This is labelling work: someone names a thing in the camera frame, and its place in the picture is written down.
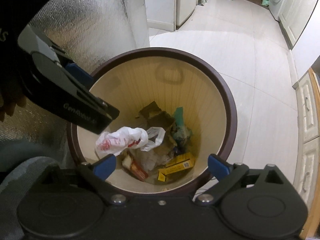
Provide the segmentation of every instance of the yellow cardboard box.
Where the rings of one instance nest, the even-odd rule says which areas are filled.
[[[169,161],[165,168],[159,169],[158,180],[165,181],[166,175],[192,168],[195,165],[195,157],[191,153],[185,153]]]

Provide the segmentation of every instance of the white plastic bag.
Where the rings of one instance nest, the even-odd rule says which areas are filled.
[[[157,146],[162,144],[165,130],[161,127],[151,127],[147,130],[147,134],[149,139],[156,137],[156,140],[155,142],[149,140],[147,144],[141,148],[141,150],[144,152],[148,152],[151,149],[156,148]]]
[[[103,132],[96,141],[95,150],[99,158],[108,154],[118,156],[126,148],[150,151],[162,143],[164,134],[161,127],[151,127],[147,131],[142,128],[122,127],[113,133]],[[155,136],[155,142],[148,140]]]
[[[130,150],[134,158],[141,164],[144,171],[152,171],[156,166],[165,165],[173,159],[173,153],[158,155],[153,150],[143,152],[140,149]]]

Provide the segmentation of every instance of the white wall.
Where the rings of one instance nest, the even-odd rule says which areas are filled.
[[[320,2],[293,47],[292,55],[299,80],[320,55]]]
[[[146,0],[148,26],[174,31],[176,0]]]

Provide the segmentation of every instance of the door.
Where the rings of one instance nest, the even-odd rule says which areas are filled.
[[[304,27],[307,25],[317,1],[318,0],[298,1],[294,18],[289,22],[289,29],[292,33],[292,45],[296,43]]]

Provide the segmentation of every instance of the floor tile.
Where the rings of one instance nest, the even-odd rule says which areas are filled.
[[[159,32],[157,33],[157,35],[161,35],[161,34],[164,34],[164,33],[171,33],[171,32],[165,31],[165,30],[159,30]]]
[[[288,50],[279,23],[273,18],[271,12],[254,3],[251,3],[250,6],[253,16],[254,31],[263,33],[268,39]]]
[[[253,18],[247,0],[208,0],[204,6],[197,6],[196,11],[205,15],[218,16],[248,29],[253,29]]]
[[[254,85],[253,32],[228,21],[195,12],[185,26],[174,33],[157,35],[150,46],[189,52],[219,73]]]
[[[255,45],[255,88],[297,110],[297,98],[291,86],[287,51],[262,36],[255,39]]]
[[[297,111],[255,89],[243,162],[253,169],[276,164],[292,183],[297,162]]]
[[[252,114],[254,87],[224,74],[221,74],[221,76],[230,88],[237,108],[238,127],[236,141],[227,160],[233,164],[243,161]]]
[[[149,28],[149,40],[151,41],[159,32],[160,30]]]

